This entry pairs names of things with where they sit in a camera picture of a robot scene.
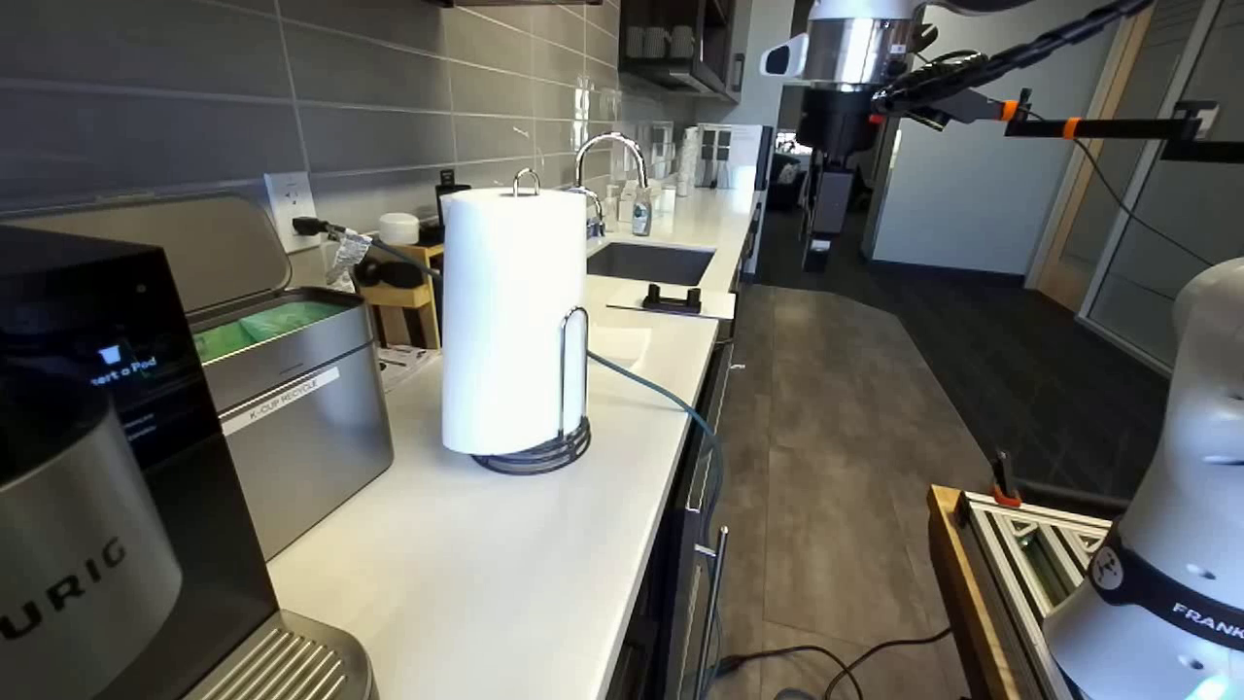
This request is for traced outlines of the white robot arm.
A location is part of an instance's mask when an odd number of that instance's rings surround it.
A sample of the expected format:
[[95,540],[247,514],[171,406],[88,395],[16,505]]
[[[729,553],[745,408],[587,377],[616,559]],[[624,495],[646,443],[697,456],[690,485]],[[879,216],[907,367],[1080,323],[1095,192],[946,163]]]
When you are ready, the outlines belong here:
[[1078,700],[1244,700],[1244,260],[1196,274],[1175,327],[1154,460],[1045,620]]

